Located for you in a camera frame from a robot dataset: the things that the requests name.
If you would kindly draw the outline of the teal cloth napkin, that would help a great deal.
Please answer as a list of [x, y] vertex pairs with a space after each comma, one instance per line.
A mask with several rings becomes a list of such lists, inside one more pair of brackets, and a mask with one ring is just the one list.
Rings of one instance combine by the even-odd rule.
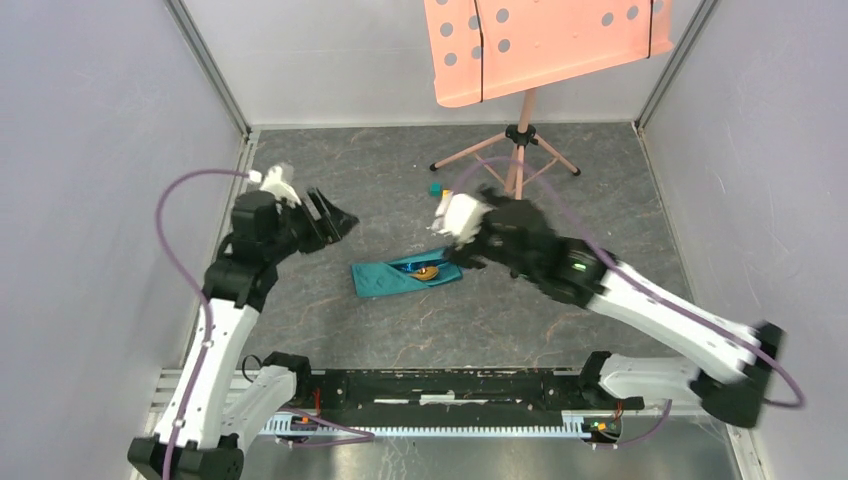
[[[427, 290], [462, 280], [462, 269], [447, 261], [444, 251], [441, 247], [395, 260], [353, 264], [351, 275], [355, 292], [361, 298], [375, 298]], [[440, 262], [440, 274], [435, 280], [422, 282], [394, 267], [396, 263], [422, 260]]]

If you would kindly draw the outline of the gold spoon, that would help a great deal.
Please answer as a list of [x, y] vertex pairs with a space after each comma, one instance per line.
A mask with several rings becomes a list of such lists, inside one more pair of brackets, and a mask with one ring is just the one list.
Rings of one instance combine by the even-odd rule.
[[435, 280], [440, 274], [440, 269], [437, 266], [424, 266], [409, 273], [409, 275], [419, 281], [427, 282]]

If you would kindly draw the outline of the blue handled utensil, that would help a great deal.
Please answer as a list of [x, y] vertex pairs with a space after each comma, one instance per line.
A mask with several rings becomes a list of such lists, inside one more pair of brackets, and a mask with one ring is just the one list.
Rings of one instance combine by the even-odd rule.
[[439, 265], [440, 262], [438, 260], [422, 260], [414, 262], [400, 262], [396, 263], [394, 267], [402, 272], [414, 273], [424, 268], [438, 267]]

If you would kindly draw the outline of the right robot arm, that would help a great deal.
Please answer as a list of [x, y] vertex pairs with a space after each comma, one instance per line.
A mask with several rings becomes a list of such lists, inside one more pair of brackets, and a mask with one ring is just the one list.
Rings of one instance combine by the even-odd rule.
[[434, 229], [451, 239], [450, 262], [501, 264], [549, 298], [618, 320], [675, 351], [672, 358], [594, 354], [577, 382], [585, 405], [637, 397], [698, 402], [726, 424], [758, 424], [778, 371], [779, 326], [736, 323], [658, 287], [597, 244], [559, 235], [528, 200], [489, 188], [478, 197], [448, 194], [435, 217]]

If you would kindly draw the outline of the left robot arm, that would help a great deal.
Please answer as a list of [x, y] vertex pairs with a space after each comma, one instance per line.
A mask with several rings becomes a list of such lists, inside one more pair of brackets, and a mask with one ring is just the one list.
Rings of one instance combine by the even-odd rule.
[[136, 437], [127, 459], [144, 479], [238, 479], [246, 451], [287, 404], [314, 398], [304, 356], [274, 352], [233, 403], [227, 401], [240, 353], [278, 280], [278, 265], [341, 241], [359, 223], [318, 189], [313, 205], [251, 191], [232, 207], [231, 230], [204, 274], [200, 318], [170, 403], [152, 435]]

